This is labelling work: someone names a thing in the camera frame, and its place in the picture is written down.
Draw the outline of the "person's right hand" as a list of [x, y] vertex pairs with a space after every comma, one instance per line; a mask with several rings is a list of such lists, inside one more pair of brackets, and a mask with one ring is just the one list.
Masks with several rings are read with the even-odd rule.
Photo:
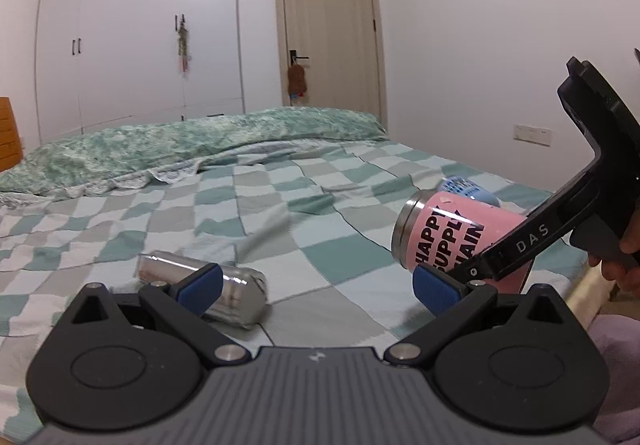
[[[639, 245], [639, 217], [635, 215], [629, 222], [623, 239], [620, 240], [620, 251], [623, 254], [631, 255], [639, 251]], [[631, 266], [620, 260], [602, 261], [600, 257], [592, 254], [588, 257], [588, 263], [592, 267], [600, 266], [602, 276], [606, 280], [615, 281], [620, 289], [638, 298], [640, 286], [640, 269], [638, 265]]]

